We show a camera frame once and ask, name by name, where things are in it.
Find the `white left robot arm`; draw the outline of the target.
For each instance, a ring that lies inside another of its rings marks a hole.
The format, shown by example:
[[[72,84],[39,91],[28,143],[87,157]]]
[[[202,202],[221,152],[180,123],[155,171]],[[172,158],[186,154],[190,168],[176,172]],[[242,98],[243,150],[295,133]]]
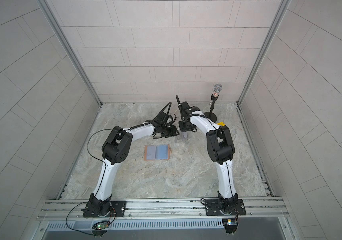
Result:
[[[174,125],[175,121],[175,114],[161,111],[154,119],[142,124],[130,128],[116,126],[111,129],[102,145],[102,170],[89,201],[95,204],[109,202],[118,169],[128,157],[132,142],[148,136],[155,138],[157,134],[160,134],[161,138],[176,137],[179,132]]]

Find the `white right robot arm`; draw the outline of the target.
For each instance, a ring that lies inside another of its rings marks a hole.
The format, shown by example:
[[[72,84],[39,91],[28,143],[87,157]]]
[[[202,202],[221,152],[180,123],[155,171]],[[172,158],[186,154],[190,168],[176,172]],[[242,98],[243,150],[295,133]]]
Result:
[[[202,131],[206,135],[207,153],[215,163],[218,180],[218,200],[222,212],[234,211],[238,203],[232,175],[232,160],[235,147],[229,127],[211,121],[198,107],[191,107],[187,102],[178,102],[181,121],[178,122],[182,132]]]

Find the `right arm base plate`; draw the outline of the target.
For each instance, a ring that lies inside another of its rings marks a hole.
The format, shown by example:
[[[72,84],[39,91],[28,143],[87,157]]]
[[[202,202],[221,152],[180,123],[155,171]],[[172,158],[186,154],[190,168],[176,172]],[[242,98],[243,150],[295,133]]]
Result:
[[[207,216],[244,216],[246,215],[245,205],[242,199],[220,200],[220,199],[200,199],[204,205]]]

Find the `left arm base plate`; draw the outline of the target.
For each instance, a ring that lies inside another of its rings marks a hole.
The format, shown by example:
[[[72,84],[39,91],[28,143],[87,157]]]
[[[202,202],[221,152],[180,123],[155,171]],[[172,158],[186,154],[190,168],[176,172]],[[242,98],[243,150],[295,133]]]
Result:
[[[123,217],[125,214],[126,201],[107,201],[106,203],[95,204],[87,202],[86,206],[81,209],[83,218],[107,218],[107,217]]]

